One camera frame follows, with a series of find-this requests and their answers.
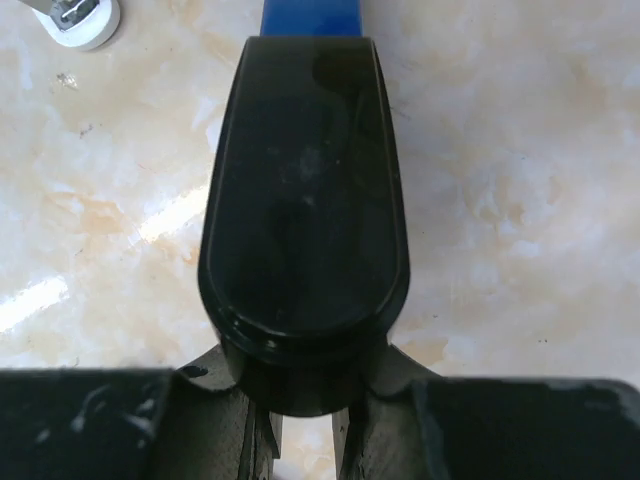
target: white round object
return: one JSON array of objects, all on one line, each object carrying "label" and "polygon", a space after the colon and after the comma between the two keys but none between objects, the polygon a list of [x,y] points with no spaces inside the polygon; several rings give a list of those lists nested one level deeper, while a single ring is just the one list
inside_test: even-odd
[{"label": "white round object", "polygon": [[61,31],[50,16],[33,11],[56,42],[77,50],[91,50],[102,45],[111,38],[120,23],[118,0],[100,0],[93,12],[66,32]]}]

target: marble floor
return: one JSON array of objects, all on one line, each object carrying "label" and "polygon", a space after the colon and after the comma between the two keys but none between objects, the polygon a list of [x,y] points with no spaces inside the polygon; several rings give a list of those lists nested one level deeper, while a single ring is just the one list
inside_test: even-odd
[{"label": "marble floor", "polygon": [[[217,341],[196,262],[261,2],[121,3],[90,53],[0,7],[0,367],[179,366]],[[442,374],[640,386],[640,2],[363,5],[410,237],[395,341]],[[285,429],[280,477],[334,478],[329,420]]]}]

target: black plastic cover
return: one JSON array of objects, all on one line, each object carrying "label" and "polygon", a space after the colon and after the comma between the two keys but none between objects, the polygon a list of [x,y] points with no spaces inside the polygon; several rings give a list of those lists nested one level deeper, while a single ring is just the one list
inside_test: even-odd
[{"label": "black plastic cover", "polygon": [[[393,128],[370,39],[247,41],[216,157],[199,284],[250,397],[306,416],[357,394],[409,285]],[[343,374],[329,379],[330,370]]]}]

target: marble tile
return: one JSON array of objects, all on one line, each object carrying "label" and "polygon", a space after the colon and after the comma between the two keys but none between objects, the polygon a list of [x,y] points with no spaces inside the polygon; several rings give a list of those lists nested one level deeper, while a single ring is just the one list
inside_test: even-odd
[{"label": "marble tile", "polygon": [[[216,343],[196,261],[259,0],[122,0],[63,50],[0,7],[0,367],[181,365]],[[442,374],[640,386],[640,3],[363,2],[394,112],[412,285],[395,341]],[[287,419],[283,478],[333,478]]]}]

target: blue handle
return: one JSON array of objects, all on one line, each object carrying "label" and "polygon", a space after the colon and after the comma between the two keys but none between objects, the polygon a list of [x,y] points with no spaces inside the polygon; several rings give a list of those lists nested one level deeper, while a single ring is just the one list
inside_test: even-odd
[{"label": "blue handle", "polygon": [[360,0],[265,0],[260,35],[360,37]]}]

